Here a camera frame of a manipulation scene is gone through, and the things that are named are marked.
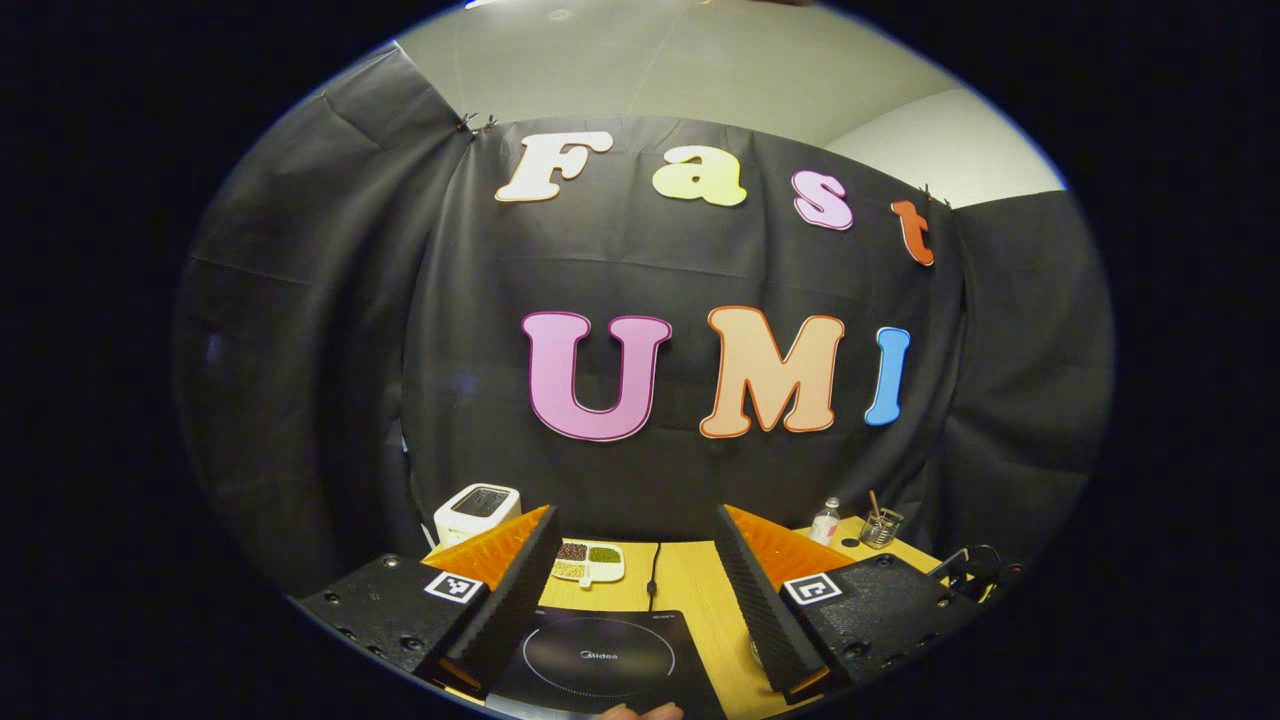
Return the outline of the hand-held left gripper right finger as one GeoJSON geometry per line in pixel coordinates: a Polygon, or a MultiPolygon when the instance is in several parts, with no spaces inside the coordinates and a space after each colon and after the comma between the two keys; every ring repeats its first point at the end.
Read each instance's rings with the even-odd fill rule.
{"type": "Polygon", "coordinates": [[[771,688],[790,703],[869,685],[982,610],[892,553],[851,560],[728,505],[714,544],[771,688]]]}

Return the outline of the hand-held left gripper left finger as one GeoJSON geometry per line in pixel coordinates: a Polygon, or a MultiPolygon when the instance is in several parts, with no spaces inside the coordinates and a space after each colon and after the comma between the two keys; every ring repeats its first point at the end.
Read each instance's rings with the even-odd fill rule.
{"type": "Polygon", "coordinates": [[[385,553],[300,605],[365,653],[485,696],[532,625],[561,550],[541,506],[424,560],[385,553]]]}

